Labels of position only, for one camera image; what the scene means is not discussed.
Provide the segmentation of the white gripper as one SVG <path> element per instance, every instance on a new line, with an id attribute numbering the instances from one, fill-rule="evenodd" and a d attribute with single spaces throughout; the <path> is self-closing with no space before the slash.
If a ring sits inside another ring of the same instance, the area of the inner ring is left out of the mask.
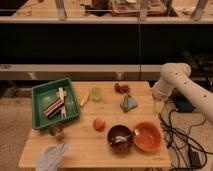
<path id="1" fill-rule="evenodd" d="M 165 81 L 163 78 L 160 78 L 154 86 L 151 88 L 154 101 L 153 113 L 158 115 L 163 107 L 164 102 L 166 101 L 173 91 L 173 86 Z"/>

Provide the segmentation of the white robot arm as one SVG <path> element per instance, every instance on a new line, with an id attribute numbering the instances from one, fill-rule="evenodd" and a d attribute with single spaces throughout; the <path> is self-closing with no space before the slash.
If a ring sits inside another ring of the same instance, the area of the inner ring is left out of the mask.
<path id="1" fill-rule="evenodd" d="M 193 82 L 187 63 L 166 63 L 161 67 L 160 79 L 152 87 L 155 100 L 166 101 L 177 88 L 213 125 L 213 93 Z"/>

